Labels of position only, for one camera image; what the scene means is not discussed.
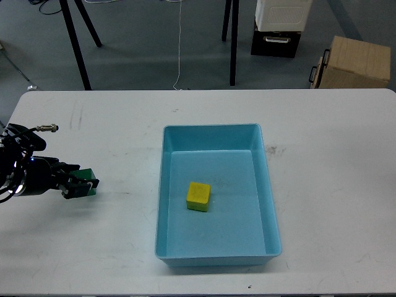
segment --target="gray floor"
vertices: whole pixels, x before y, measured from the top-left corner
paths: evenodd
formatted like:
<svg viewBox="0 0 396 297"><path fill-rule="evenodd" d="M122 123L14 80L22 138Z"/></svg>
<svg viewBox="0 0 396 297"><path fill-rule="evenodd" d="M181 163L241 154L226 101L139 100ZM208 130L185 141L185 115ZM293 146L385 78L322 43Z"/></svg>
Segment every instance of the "gray floor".
<svg viewBox="0 0 396 297"><path fill-rule="evenodd" d="M391 46L396 90L396 1L314 0L294 59L251 56L256 0L239 12L236 86L230 87L230 42L221 42L224 0L184 0L181 12L181 73L177 88L309 88L308 76L334 35ZM103 42L97 48L73 1L71 14L95 90L172 90L178 76L179 4L160 0L84 3ZM45 12L59 9L50 0ZM0 2L0 43L32 81L0 55L0 120L7 123L31 84L39 90L83 90L61 13L43 15L28 0Z"/></svg>

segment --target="black table leg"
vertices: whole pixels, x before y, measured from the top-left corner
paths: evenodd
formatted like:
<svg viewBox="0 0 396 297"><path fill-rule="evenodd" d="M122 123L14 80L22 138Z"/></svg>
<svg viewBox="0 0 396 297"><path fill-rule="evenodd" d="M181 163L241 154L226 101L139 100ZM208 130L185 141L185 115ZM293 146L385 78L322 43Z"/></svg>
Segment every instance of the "black table leg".
<svg viewBox="0 0 396 297"><path fill-rule="evenodd" d="M91 33L91 36L92 36L95 44L97 45L97 47L101 47L101 42L100 42L99 36L98 36L97 32L95 31L95 28L93 27L91 19L89 18L88 12L85 10L85 7L82 4L82 1L74 0L74 2L76 4L77 8L79 9L82 18L84 19L84 22L87 25L88 30Z"/></svg>
<svg viewBox="0 0 396 297"><path fill-rule="evenodd" d="M233 20L231 24L231 62L230 62L230 85L235 85L236 76L236 45L238 41L238 14L239 0L233 1Z"/></svg>
<svg viewBox="0 0 396 297"><path fill-rule="evenodd" d="M231 3L232 3L232 0L225 1L223 31L222 31L222 40L223 41L227 40L228 21L230 20Z"/></svg>
<svg viewBox="0 0 396 297"><path fill-rule="evenodd" d="M79 45L79 41L77 39L77 34L75 34L75 29L73 25L72 16L70 14L69 5L67 4L67 0L59 0L61 4L61 9L64 17L64 21L66 23L67 32L69 32L70 41L72 43L75 60L77 61L77 65L80 70L80 75L82 79L82 83L84 84L84 89L87 91L91 91L91 85L89 82L87 70L85 68L84 59L82 58L82 53Z"/></svg>

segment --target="black drawer unit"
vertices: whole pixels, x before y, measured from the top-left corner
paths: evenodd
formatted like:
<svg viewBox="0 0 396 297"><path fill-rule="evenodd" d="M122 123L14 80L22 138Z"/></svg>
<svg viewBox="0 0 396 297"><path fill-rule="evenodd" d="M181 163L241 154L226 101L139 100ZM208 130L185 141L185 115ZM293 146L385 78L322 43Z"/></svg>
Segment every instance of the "black drawer unit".
<svg viewBox="0 0 396 297"><path fill-rule="evenodd" d="M254 26L251 54L294 58L301 32L260 32Z"/></svg>

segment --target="yellow sponge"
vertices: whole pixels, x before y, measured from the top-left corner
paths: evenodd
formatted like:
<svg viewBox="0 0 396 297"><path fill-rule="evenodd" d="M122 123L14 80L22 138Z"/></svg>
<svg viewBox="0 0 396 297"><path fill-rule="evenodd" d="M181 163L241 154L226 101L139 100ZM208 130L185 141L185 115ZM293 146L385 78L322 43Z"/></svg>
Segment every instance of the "yellow sponge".
<svg viewBox="0 0 396 297"><path fill-rule="evenodd" d="M210 185L191 182L187 193L187 208L207 212L209 207Z"/></svg>

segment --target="blue plastic tray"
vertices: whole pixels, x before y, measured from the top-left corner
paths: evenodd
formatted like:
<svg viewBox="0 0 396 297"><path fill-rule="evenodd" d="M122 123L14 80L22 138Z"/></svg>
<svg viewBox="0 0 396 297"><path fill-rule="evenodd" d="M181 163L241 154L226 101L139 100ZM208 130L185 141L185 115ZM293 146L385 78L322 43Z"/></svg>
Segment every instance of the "blue plastic tray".
<svg viewBox="0 0 396 297"><path fill-rule="evenodd" d="M211 185L208 212L187 209L191 181ZM165 127L156 256L170 266L257 265L281 252L260 126Z"/></svg>

